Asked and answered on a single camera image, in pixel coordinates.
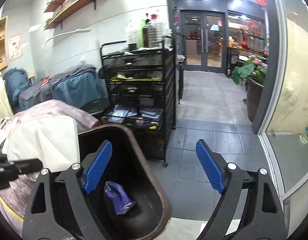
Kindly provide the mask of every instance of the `double door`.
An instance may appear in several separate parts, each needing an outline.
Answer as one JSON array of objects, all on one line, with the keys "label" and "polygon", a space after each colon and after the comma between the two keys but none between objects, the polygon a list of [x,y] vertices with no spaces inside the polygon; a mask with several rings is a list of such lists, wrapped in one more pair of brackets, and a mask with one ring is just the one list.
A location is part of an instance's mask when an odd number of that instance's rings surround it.
[{"label": "double door", "polygon": [[185,70],[225,73],[225,15],[207,11],[182,11]]}]

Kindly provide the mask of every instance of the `silver bolt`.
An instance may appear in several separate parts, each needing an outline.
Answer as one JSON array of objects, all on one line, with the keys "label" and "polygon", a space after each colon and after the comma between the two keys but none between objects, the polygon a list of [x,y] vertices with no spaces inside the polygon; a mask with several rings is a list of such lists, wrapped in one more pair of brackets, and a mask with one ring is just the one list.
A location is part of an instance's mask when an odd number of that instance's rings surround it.
[{"label": "silver bolt", "polygon": [[261,168],[261,169],[260,169],[260,173],[263,174],[263,175],[265,175],[265,174],[267,174],[267,170],[264,169],[264,168]]},{"label": "silver bolt", "polygon": [[80,167],[81,167],[81,165],[80,165],[79,163],[74,163],[74,164],[72,165],[72,169],[73,169],[73,170],[78,170]]},{"label": "silver bolt", "polygon": [[48,173],[48,170],[47,169],[42,169],[40,173],[41,173],[41,175],[46,175]]},{"label": "silver bolt", "polygon": [[236,165],[234,163],[229,163],[229,164],[227,164],[227,166],[228,166],[228,168],[230,170],[235,170],[236,169]]}]

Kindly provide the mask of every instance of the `red vase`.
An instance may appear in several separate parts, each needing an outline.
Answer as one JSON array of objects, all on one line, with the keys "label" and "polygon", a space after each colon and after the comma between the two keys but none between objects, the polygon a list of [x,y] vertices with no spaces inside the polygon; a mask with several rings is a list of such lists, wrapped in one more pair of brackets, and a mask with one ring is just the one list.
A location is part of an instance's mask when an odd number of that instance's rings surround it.
[{"label": "red vase", "polygon": [[245,37],[243,37],[243,41],[241,43],[241,47],[242,47],[242,49],[247,49],[247,43],[245,41]]}]

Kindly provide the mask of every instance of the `dark brown bottle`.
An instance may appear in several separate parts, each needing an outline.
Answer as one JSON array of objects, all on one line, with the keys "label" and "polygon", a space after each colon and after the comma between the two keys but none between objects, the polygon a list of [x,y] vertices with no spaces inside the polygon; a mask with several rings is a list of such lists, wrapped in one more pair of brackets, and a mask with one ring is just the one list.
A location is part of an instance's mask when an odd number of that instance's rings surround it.
[{"label": "dark brown bottle", "polygon": [[149,22],[149,18],[148,18],[148,13],[146,14],[146,20],[145,20],[146,24],[143,27],[143,42],[144,42],[144,47],[148,48],[148,22]]}]

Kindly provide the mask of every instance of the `ribbed blue rubber pad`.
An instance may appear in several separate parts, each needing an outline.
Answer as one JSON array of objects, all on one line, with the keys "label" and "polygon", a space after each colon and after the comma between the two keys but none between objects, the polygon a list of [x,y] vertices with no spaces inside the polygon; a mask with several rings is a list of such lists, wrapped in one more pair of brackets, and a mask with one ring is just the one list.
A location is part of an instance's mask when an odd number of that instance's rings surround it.
[{"label": "ribbed blue rubber pad", "polygon": [[201,141],[196,143],[196,155],[212,185],[212,188],[222,194],[225,190],[223,174]]},{"label": "ribbed blue rubber pad", "polygon": [[85,185],[83,190],[86,194],[89,194],[92,190],[96,189],[109,159],[112,156],[112,144],[110,142],[106,142],[104,147],[99,150],[100,152],[85,174]]}]

